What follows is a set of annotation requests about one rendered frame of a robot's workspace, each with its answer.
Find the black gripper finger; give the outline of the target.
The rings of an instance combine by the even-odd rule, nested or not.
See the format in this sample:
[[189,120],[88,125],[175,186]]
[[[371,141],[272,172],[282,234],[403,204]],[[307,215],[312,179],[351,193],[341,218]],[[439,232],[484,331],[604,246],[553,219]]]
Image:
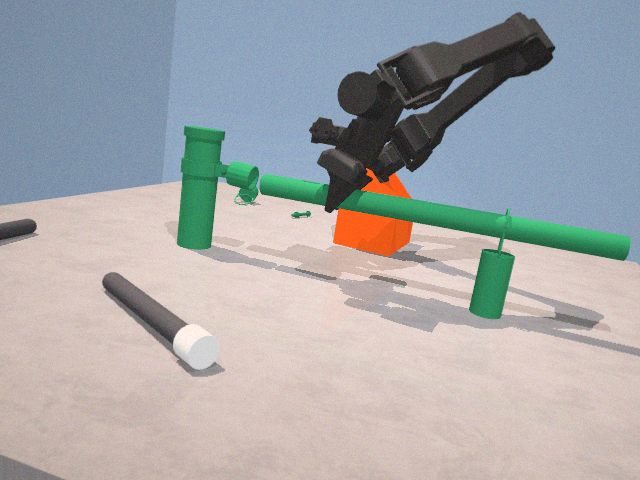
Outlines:
[[[327,170],[327,169],[326,169]],[[351,193],[353,193],[363,182],[350,183],[343,178],[328,171],[330,177],[329,189],[325,204],[325,211],[331,213],[336,209]]]
[[359,181],[363,183],[357,188],[357,190],[362,190],[367,184],[373,181],[373,178],[368,175],[363,175]]

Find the green horizontal pipe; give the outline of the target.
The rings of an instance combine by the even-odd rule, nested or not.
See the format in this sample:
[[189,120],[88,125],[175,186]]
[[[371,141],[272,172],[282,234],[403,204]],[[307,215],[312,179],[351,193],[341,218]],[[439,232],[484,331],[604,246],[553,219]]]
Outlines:
[[[260,193],[325,206],[329,185],[264,174]],[[355,190],[338,207],[349,211],[502,238],[507,215]],[[509,216],[504,239],[625,261],[629,236]]]

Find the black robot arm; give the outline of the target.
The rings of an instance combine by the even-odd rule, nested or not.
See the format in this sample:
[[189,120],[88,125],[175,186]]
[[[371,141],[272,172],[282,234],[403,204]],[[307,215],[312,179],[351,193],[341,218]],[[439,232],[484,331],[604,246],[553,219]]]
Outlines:
[[[376,178],[384,183],[404,166],[411,172],[418,169],[441,143],[448,126],[507,79],[549,64],[554,50],[537,21],[518,12],[500,25],[451,44],[433,41],[412,46],[378,62],[380,70],[371,74],[350,73],[339,85],[338,101],[345,112],[392,130],[391,142],[379,155],[385,168]],[[438,101],[455,78],[479,67],[429,112],[412,114],[396,124],[404,108],[416,110]],[[342,127],[319,117],[309,129],[311,143],[344,151],[352,123]]]

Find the green post with cap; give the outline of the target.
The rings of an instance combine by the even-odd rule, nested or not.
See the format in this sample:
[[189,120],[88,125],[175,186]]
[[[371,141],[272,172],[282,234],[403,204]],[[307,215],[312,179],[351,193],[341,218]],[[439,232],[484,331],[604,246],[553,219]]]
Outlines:
[[[219,163],[225,131],[184,126],[184,158]],[[208,249],[212,243],[218,177],[184,174],[180,199],[177,245],[187,249]]]

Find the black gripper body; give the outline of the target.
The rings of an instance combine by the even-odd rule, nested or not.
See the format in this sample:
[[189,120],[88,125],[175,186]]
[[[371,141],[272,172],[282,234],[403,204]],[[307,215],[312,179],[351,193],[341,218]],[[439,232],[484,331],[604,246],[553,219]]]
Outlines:
[[352,119],[354,130],[344,151],[338,148],[322,151],[317,164],[350,183],[358,183],[368,170],[380,176],[385,168],[379,157],[392,130],[374,121],[357,116]]

